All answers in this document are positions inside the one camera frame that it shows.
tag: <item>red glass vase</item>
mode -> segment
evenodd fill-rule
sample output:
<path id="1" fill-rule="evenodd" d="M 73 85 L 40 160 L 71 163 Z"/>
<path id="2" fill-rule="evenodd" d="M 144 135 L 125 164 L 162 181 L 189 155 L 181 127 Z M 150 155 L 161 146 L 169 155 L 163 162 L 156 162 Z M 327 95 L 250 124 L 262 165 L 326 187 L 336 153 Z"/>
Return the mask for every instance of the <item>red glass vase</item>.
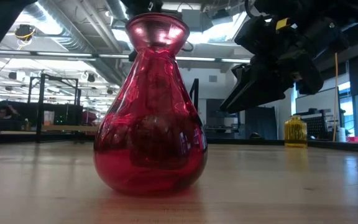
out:
<path id="1" fill-rule="evenodd" d="M 207 160 L 203 125 L 175 55 L 189 28 L 148 13 L 126 25 L 136 60 L 94 142 L 94 164 L 111 188 L 127 194 L 169 194 L 189 187 Z"/>

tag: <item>wooden table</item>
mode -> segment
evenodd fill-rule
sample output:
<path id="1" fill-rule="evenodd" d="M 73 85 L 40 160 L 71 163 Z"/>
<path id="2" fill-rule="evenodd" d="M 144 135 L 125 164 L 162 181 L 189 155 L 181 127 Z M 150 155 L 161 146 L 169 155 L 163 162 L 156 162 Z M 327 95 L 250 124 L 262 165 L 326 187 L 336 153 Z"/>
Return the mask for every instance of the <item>wooden table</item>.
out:
<path id="1" fill-rule="evenodd" d="M 358 223 L 358 153 L 210 145 L 191 189 L 135 198 L 102 183 L 91 143 L 0 145 L 0 223 Z"/>

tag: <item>ceiling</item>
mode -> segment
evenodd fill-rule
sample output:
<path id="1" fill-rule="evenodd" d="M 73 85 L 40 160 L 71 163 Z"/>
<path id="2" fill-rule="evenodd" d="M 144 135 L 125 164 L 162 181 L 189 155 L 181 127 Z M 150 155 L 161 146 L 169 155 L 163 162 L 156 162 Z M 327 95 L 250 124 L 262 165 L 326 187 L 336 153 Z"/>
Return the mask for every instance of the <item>ceiling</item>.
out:
<path id="1" fill-rule="evenodd" d="M 54 19 L 57 24 L 64 24 L 67 28 L 63 34 L 64 37 L 67 35 L 75 35 L 75 41 L 81 42 L 80 50 L 75 49 L 75 52 L 92 52 L 92 53 L 119 53 L 129 54 L 131 53 L 132 46 L 128 42 L 127 35 L 124 31 L 111 30 L 112 12 L 109 11 L 109 7 L 106 0 L 89 0 L 89 4 L 86 5 L 83 0 L 39 0 L 37 4 L 45 6 L 43 12 L 47 12 L 50 15 L 46 16 L 47 19 Z M 214 10 L 224 9 L 230 6 L 229 12 L 232 14 L 234 21 L 230 24 L 226 24 L 216 30 L 211 30 L 211 35 L 219 35 L 222 32 L 224 35 L 234 35 L 240 25 L 246 18 L 245 15 L 240 17 L 237 13 L 238 8 L 242 6 L 242 1 L 223 1 L 223 0 L 204 0 L 204 1 L 164 1 L 164 9 L 177 10 L 190 9 L 190 6 L 195 9 L 201 9 L 203 11 L 210 11 L 213 13 Z M 37 29 L 31 42 L 23 42 L 18 40 L 14 35 L 14 31 L 20 24 L 30 24 Z M 62 37 L 62 30 L 54 30 L 54 24 L 40 22 L 36 18 L 32 17 L 32 14 L 26 12 L 26 10 L 19 16 L 15 24 L 11 27 L 7 36 L 3 39 L 0 44 L 0 49 L 4 50 L 30 50 L 38 52 L 68 52 L 67 45 L 64 43 L 65 40 Z M 226 37 L 223 41 L 219 42 L 208 42 L 200 43 L 200 38 L 207 35 L 194 34 L 190 42 L 193 43 L 194 49 L 191 52 L 181 51 L 178 55 L 185 57 L 224 57 L 224 58 L 251 58 L 252 54 L 244 50 L 242 47 L 237 46 L 230 38 Z M 187 68 L 191 70 L 194 68 L 208 68 L 220 70 L 225 73 L 229 68 L 229 64 L 226 63 L 211 63 L 211 62 L 179 62 L 181 68 Z M 85 90 L 83 96 L 93 96 L 98 98 L 98 101 L 102 97 L 107 97 L 109 103 L 114 95 L 106 95 L 108 87 L 113 87 L 117 92 L 117 89 L 122 84 L 123 79 L 129 72 L 131 63 L 127 60 L 118 59 L 98 59 L 97 62 L 80 61 L 75 58 L 66 58 L 66 60 L 45 60 L 45 59 L 29 59 L 29 58 L 0 58 L 0 93 L 4 95 L 0 99 L 10 100 L 25 100 L 27 99 L 24 94 L 28 92 L 30 77 L 39 76 L 40 72 L 46 72 L 53 76 L 63 78 L 77 78 L 79 79 L 79 85 L 86 88 L 89 86 L 96 87 L 93 90 Z M 9 79 L 8 75 L 10 72 L 17 72 L 17 80 Z M 95 81 L 88 82 L 87 76 L 89 74 L 95 74 Z M 6 85 L 11 85 L 13 91 L 6 90 Z M 50 88 L 55 86 L 59 87 L 60 84 L 47 82 Z M 34 88 L 33 93 L 37 93 L 38 87 Z M 61 91 L 59 95 L 72 96 L 73 90 L 65 89 Z M 61 97 L 60 103 L 67 102 L 65 97 Z M 94 105 L 99 105 L 100 102 L 94 102 Z"/>

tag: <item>workbench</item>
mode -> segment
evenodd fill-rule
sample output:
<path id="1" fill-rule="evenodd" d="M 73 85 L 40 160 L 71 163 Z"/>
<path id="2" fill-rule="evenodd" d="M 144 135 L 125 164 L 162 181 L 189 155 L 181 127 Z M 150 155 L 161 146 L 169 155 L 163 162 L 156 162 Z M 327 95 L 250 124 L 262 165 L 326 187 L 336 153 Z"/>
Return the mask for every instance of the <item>workbench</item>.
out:
<path id="1" fill-rule="evenodd" d="M 0 145 L 0 223 L 358 223 L 358 152 L 209 145 L 190 189 L 111 190 L 92 143 Z"/>

